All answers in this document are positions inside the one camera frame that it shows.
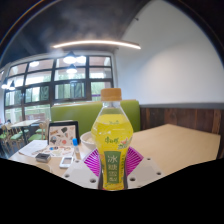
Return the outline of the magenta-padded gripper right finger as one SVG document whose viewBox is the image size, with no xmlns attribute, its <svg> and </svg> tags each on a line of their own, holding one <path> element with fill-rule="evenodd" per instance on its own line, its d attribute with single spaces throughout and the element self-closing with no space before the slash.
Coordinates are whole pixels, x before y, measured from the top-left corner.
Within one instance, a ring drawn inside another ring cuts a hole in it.
<svg viewBox="0 0 224 224">
<path fill-rule="evenodd" d="M 146 186 L 164 176 L 151 157 L 144 157 L 132 147 L 127 152 L 125 174 L 127 189 Z"/>
</svg>

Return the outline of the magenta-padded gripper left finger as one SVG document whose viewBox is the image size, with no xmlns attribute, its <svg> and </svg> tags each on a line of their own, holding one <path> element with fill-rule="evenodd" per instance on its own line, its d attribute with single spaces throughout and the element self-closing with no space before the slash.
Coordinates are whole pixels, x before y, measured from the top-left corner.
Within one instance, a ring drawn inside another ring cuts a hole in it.
<svg viewBox="0 0 224 224">
<path fill-rule="evenodd" d="M 63 178 L 84 188 L 98 189 L 101 175 L 101 163 L 96 149 L 91 151 L 83 160 L 75 160 Z"/>
</svg>

